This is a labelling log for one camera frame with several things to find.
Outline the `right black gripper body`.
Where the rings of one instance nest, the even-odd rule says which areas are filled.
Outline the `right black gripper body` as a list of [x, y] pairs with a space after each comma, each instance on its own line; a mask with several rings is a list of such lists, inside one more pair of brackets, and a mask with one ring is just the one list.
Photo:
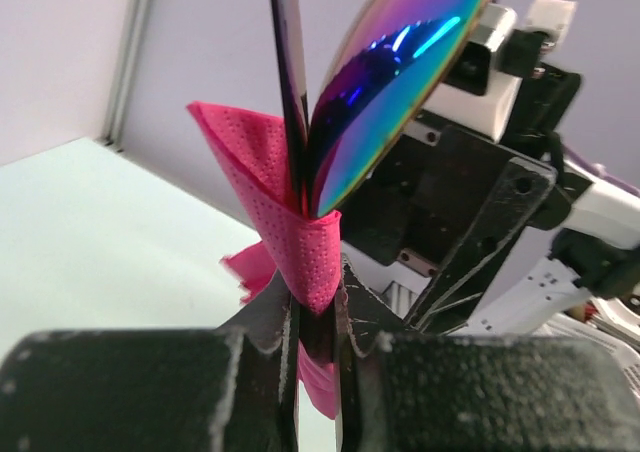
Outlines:
[[344, 242], [378, 263], [438, 267], [500, 184], [530, 202], [549, 165], [453, 125], [412, 121], [341, 208]]

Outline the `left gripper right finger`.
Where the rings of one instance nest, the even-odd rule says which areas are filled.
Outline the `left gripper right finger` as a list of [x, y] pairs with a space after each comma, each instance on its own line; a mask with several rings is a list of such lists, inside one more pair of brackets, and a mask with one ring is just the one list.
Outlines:
[[639, 407], [602, 347], [411, 330], [349, 261], [334, 299], [341, 451], [635, 451]]

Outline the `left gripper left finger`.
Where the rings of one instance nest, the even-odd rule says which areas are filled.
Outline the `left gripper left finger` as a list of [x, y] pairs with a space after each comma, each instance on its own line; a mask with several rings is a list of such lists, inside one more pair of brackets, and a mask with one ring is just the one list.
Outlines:
[[294, 451], [298, 323], [275, 275], [214, 329], [30, 334], [1, 366], [1, 447]]

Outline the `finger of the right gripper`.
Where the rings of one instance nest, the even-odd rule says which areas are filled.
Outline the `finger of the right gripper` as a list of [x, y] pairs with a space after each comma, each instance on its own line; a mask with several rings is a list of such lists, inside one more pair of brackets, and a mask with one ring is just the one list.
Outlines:
[[555, 170], [540, 162], [511, 159], [468, 231], [411, 306], [405, 324], [427, 333], [449, 333], [465, 325], [555, 177]]

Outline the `iridescent rainbow spoon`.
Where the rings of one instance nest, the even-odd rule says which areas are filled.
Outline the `iridescent rainbow spoon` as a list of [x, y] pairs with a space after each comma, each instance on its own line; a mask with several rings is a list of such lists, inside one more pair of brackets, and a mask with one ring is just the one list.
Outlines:
[[389, 150], [464, 48], [491, 0], [368, 0], [314, 108], [307, 211], [329, 214]]

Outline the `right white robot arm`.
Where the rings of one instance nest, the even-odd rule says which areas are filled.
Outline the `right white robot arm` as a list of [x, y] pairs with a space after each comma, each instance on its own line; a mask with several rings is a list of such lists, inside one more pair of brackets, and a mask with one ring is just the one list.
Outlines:
[[535, 330], [639, 281], [639, 197], [564, 152], [412, 122], [341, 209], [343, 239], [427, 279], [403, 317], [432, 334]]

